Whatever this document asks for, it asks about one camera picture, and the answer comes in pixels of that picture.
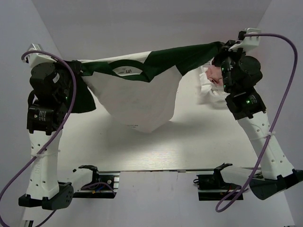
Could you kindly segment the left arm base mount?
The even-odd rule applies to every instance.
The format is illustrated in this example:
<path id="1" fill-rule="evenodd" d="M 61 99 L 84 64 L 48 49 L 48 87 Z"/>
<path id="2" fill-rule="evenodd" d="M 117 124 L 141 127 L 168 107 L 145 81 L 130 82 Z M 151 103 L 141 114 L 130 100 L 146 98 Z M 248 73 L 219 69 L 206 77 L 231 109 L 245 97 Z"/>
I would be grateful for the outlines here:
<path id="1" fill-rule="evenodd" d="M 81 165 L 70 177 L 74 198 L 113 199 L 119 185 L 119 173 L 100 172 L 96 166 Z"/>

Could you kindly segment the pink t-shirt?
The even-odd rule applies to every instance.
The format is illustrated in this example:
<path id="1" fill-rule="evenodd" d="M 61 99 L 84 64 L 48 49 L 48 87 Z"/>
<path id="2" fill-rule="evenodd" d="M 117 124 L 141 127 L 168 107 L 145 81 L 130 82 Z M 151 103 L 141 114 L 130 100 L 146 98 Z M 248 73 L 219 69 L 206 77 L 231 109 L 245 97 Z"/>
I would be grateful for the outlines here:
<path id="1" fill-rule="evenodd" d="M 220 67 L 209 66 L 206 70 L 207 78 L 215 85 L 215 86 L 223 86 L 223 77 Z"/>

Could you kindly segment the white and green t-shirt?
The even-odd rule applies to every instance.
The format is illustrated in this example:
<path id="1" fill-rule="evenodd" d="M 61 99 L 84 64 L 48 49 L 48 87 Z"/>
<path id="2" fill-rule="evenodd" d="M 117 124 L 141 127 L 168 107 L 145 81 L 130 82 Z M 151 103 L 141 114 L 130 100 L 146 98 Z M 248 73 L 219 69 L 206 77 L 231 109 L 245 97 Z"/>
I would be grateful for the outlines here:
<path id="1" fill-rule="evenodd" d="M 179 83 L 209 62 L 223 43 L 213 42 L 97 60 L 73 60 L 77 92 L 73 112 L 100 103 L 120 124 L 149 133 L 174 115 Z"/>

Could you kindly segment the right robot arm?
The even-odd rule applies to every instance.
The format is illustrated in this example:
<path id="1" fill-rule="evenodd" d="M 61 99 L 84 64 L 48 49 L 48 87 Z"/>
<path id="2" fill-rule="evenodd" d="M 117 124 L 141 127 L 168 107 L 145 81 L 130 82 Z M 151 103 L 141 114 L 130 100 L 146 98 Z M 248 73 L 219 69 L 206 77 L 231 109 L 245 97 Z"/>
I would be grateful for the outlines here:
<path id="1" fill-rule="evenodd" d="M 260 62 L 242 48 L 231 51 L 225 45 L 212 64 L 221 68 L 227 107 L 249 138 L 261 168 L 257 172 L 222 164 L 214 169 L 214 184 L 221 189 L 229 184 L 249 188 L 258 199 L 265 200 L 301 182 L 303 172 L 296 170 L 283 153 L 265 104 L 254 88 L 262 79 Z"/>

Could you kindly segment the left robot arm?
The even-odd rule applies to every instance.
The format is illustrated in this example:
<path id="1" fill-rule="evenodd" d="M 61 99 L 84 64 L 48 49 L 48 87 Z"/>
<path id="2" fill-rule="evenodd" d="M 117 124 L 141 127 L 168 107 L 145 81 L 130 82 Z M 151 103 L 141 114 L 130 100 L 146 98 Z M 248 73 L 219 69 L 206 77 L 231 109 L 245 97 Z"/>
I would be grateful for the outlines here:
<path id="1" fill-rule="evenodd" d="M 70 182 L 62 183 L 57 177 L 60 125 L 64 122 L 73 95 L 73 81 L 80 73 L 75 61 L 67 63 L 40 63 L 32 68 L 28 96 L 27 129 L 34 158 L 27 191 L 19 197 L 22 207 L 41 207 L 59 210 L 68 207 L 74 188 Z"/>

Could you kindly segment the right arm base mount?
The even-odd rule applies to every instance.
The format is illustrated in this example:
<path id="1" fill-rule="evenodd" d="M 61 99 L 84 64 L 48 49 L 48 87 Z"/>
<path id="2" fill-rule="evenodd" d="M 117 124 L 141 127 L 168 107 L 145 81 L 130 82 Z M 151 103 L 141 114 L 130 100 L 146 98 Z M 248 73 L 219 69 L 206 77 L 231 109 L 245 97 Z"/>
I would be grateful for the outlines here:
<path id="1" fill-rule="evenodd" d="M 230 163 L 223 163 L 216 167 L 212 174 L 199 174 L 193 180 L 198 188 L 199 201 L 220 201 L 225 195 L 237 189 L 240 186 L 233 183 L 226 183 L 221 176 L 221 170 L 232 166 Z"/>

